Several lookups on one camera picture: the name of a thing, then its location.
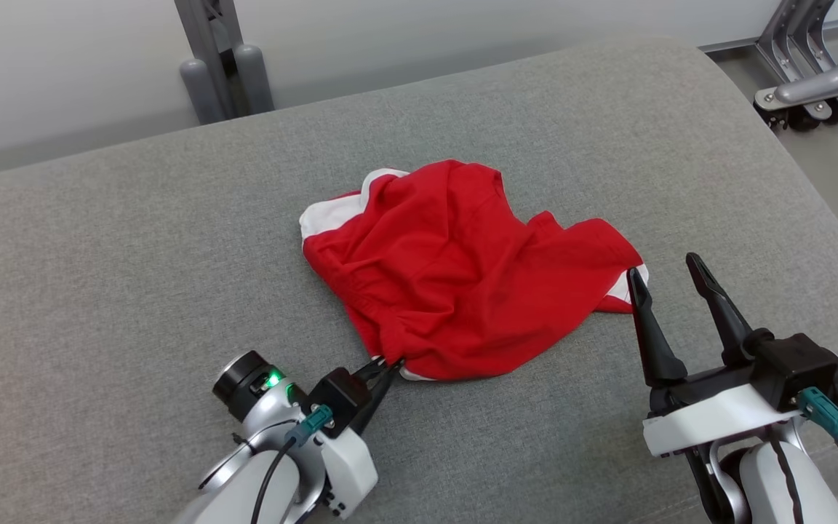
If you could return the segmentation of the grey rounded cylinder post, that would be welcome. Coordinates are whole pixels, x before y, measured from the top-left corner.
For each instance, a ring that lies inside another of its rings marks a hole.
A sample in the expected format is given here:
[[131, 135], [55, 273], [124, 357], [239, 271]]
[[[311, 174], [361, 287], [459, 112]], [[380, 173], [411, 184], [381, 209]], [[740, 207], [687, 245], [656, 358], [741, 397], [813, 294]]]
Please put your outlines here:
[[263, 51], [253, 44], [239, 44], [233, 48], [233, 54], [250, 113], [257, 115], [274, 110]]
[[200, 125], [224, 122], [226, 113], [207, 64], [193, 57], [180, 64], [179, 72]]

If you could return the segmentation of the grey metal truss column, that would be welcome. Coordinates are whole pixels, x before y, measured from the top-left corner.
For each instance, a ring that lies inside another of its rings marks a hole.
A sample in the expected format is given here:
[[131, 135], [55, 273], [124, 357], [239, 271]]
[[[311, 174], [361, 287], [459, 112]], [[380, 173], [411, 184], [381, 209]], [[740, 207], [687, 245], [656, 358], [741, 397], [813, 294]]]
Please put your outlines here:
[[231, 85], [224, 70], [214, 29], [209, 20], [209, 16], [212, 16], [210, 12], [212, 0], [173, 0], [173, 2], [192, 53], [192, 56], [186, 60], [195, 57], [207, 64], [209, 72], [212, 73], [215, 90], [226, 113], [226, 120], [235, 119], [239, 116], [239, 111], [237, 111]]

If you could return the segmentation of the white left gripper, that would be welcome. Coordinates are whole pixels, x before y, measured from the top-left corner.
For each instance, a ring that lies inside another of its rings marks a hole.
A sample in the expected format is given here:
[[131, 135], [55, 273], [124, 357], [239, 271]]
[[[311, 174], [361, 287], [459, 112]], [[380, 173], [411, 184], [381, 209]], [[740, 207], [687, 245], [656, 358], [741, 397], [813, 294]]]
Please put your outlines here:
[[351, 517], [377, 484], [375, 462], [360, 435], [372, 421], [403, 364], [403, 360], [387, 362], [378, 356], [353, 372], [353, 377], [368, 385], [370, 393], [368, 404], [358, 414], [358, 434], [346, 429], [339, 437], [330, 438], [322, 432], [322, 460], [328, 483], [326, 501], [329, 510], [342, 520]]

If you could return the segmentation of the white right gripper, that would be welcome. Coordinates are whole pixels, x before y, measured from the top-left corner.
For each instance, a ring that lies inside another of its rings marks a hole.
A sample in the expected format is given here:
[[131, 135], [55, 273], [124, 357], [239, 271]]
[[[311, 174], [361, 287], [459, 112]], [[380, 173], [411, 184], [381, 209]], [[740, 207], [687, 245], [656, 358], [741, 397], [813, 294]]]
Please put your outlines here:
[[[698, 295], [705, 299], [724, 349], [725, 365], [752, 361], [743, 343], [751, 326], [709, 271], [698, 253], [686, 255]], [[751, 385], [752, 366], [722, 366], [688, 377], [687, 368], [666, 342], [652, 311], [653, 299], [637, 266], [626, 272], [631, 294], [639, 358], [650, 392], [650, 410], [643, 421], [643, 439], [653, 456], [665, 456], [696, 445], [738, 437], [800, 414], [793, 405], [775, 409]]]

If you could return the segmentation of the grey metal stand base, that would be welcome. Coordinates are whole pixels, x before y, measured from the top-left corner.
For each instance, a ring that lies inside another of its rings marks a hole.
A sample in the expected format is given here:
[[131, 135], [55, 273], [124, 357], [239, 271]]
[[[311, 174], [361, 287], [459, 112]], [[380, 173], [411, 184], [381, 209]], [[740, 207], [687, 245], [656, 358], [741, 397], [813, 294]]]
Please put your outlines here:
[[781, 0], [754, 47], [778, 85], [754, 94], [754, 110], [768, 128], [787, 130], [787, 111], [804, 106], [824, 124], [826, 100], [838, 97], [838, 62], [823, 27], [834, 0]]

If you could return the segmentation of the red shorts with white panels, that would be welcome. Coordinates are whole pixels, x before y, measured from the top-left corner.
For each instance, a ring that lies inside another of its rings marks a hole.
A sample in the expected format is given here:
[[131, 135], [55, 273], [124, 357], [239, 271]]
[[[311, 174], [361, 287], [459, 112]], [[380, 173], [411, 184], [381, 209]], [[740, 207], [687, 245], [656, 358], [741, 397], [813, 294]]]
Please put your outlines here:
[[345, 307], [372, 358], [413, 381], [515, 371], [593, 313], [631, 312], [626, 278], [650, 272], [601, 218], [522, 220], [499, 170], [448, 159], [383, 168], [309, 205], [302, 252]]

